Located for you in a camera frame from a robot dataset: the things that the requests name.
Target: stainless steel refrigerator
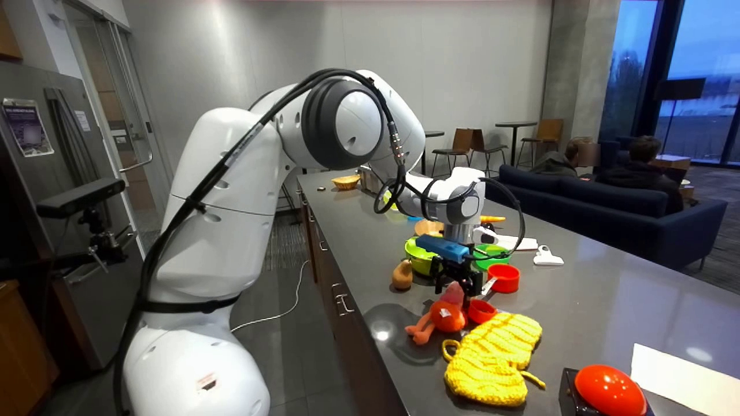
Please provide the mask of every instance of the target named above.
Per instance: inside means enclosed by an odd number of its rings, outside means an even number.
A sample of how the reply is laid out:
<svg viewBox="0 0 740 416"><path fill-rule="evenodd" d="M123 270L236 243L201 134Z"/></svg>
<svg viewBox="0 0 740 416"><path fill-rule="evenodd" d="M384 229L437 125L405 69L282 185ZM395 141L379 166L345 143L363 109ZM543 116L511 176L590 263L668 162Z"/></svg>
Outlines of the stainless steel refrigerator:
<svg viewBox="0 0 740 416"><path fill-rule="evenodd" d="M93 203L120 259L102 259L88 210L42 217L39 203L113 180L83 83L0 62L0 280L23 298L62 377L106 365L139 284L141 257L120 192Z"/></svg>

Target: chair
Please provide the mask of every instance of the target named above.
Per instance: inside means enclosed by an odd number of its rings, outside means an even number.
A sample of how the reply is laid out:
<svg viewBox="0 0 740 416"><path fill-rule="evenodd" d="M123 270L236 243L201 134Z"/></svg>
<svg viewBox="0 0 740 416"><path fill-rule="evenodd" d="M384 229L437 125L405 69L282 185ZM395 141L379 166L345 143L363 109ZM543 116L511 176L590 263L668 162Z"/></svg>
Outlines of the chair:
<svg viewBox="0 0 740 416"><path fill-rule="evenodd" d="M474 129L474 134L472 134L472 150L474 150L474 153L472 153L469 162L474 159L476 153L483 153L483 157L486 157L486 173L490 173L490 155L500 153L500 155L502 155L502 164L506 164L506 148L509 148L509 146L502 146L502 143L486 148L486 143L483 143L483 132L481 132L481 129Z"/></svg>
<svg viewBox="0 0 740 416"><path fill-rule="evenodd" d="M453 148L435 148L432 150L432 155L435 155L432 173L437 171L437 157L446 157L449 173L453 173L453 166L456 166L458 157L465 157L465 162L469 164L469 150L472 150L474 132L476 129L456 129Z"/></svg>
<svg viewBox="0 0 740 416"><path fill-rule="evenodd" d="M523 139L520 153L525 150L525 146L530 146L530 148L534 146L534 157L539 159L546 148L560 148L562 129L564 129L564 120L562 118L543 118L543 120L539 120L537 129L534 129L534 136L525 136Z"/></svg>

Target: couch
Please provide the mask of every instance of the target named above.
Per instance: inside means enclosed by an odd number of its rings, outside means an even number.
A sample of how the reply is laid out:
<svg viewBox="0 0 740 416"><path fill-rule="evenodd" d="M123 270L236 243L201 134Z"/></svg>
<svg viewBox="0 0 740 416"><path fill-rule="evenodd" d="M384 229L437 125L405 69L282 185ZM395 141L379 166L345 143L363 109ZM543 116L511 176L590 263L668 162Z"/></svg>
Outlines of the couch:
<svg viewBox="0 0 740 416"><path fill-rule="evenodd" d="M527 215L671 268L703 261L712 252L726 210L726 201L698 201L666 215L666 194L657 190L548 178L502 166L486 185L486 196L506 206L511 201L497 183L518 196Z"/></svg>

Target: gray countertop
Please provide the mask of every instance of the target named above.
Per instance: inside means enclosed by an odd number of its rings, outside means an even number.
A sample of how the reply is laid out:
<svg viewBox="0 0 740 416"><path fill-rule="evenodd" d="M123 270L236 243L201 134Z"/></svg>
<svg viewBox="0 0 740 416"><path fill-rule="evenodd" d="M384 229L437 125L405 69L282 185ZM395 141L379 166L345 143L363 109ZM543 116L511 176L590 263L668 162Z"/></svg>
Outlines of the gray countertop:
<svg viewBox="0 0 740 416"><path fill-rule="evenodd" d="M520 289L495 294L490 303L543 326L530 372L548 388L527 384L530 400L513 411L460 407L444 388L439 340L419 349L405 335L405 326L435 298L432 287L414 284L407 294L389 289L412 222L400 213L375 215L363 192L333 192L333 176L303 176L301 187L409 414L560 414L562 367L611 363L629 374L634 344L740 377L740 296L527 217L527 236L548 245L564 266L534 266L534 252L516 252L511 263L520 268ZM500 233L516 236L511 208L486 201L483 213L504 215ZM648 398L657 414L687 411Z"/></svg>

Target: lamp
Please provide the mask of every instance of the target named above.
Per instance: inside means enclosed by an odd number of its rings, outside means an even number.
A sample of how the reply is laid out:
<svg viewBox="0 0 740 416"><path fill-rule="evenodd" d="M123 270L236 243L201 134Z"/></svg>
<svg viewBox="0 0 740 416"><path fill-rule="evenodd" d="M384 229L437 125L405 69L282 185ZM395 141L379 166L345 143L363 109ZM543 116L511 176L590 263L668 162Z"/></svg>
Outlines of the lamp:
<svg viewBox="0 0 740 416"><path fill-rule="evenodd" d="M664 150L668 148L668 139L671 139L675 102L698 99L703 95L703 83L705 83L705 79L668 79L668 81L664 81L661 99L671 99L673 102L671 118L668 118L668 125L666 125Z"/></svg>

